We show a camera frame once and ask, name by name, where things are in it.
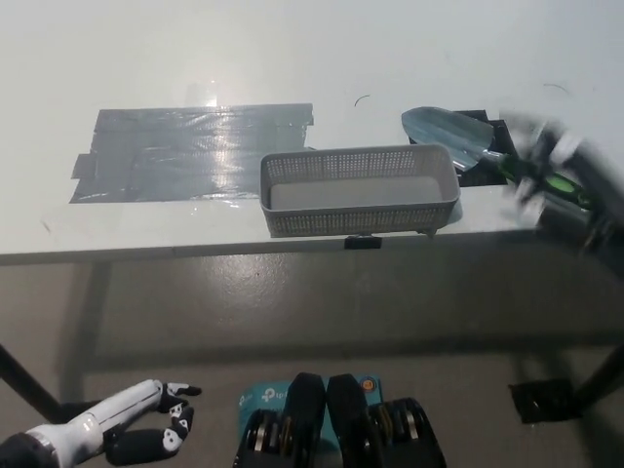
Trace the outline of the white and black right hand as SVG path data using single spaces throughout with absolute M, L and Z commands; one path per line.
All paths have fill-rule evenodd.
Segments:
M 588 214 L 595 202 L 566 166 L 582 139 L 561 125 L 523 114 L 509 114 L 505 123 L 516 155 L 503 166 L 511 171 L 520 217 L 537 221 L 547 208 L 574 217 Z

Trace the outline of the white and black left hand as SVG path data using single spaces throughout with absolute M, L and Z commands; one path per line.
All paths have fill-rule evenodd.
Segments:
M 116 467 L 166 460 L 177 455 L 192 429 L 187 401 L 202 389 L 187 383 L 146 379 L 83 410 L 65 423 L 42 424 L 26 435 L 42 447 L 54 467 L 75 467 L 99 455 Z M 131 426 L 151 412 L 165 414 L 163 429 Z

